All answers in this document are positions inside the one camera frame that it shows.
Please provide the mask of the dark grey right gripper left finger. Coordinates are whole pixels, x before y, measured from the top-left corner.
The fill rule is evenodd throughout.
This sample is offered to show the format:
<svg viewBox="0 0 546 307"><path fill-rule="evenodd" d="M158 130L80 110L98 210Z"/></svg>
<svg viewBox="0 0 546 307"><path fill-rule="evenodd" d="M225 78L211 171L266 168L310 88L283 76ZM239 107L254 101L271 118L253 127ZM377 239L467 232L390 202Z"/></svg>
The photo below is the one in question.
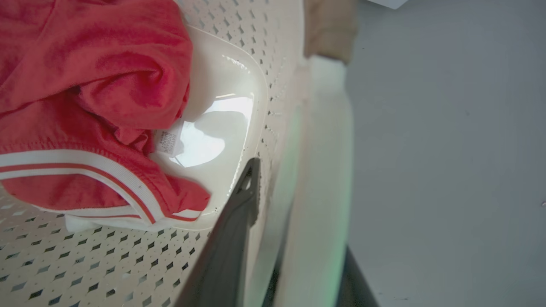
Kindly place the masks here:
<svg viewBox="0 0 546 307"><path fill-rule="evenodd" d="M250 229L259 212L261 161L245 165L187 278L177 307L241 307Z"/></svg>

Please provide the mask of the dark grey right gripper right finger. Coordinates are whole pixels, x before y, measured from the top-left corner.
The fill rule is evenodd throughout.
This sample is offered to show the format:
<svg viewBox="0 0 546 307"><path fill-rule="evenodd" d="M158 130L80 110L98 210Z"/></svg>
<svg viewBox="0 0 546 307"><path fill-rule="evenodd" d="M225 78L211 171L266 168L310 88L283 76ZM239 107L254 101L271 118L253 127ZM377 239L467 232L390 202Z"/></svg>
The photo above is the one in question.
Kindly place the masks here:
<svg viewBox="0 0 546 307"><path fill-rule="evenodd" d="M378 307L378 305L379 304L364 278L350 247L346 247L343 274L340 280L336 306Z"/></svg>

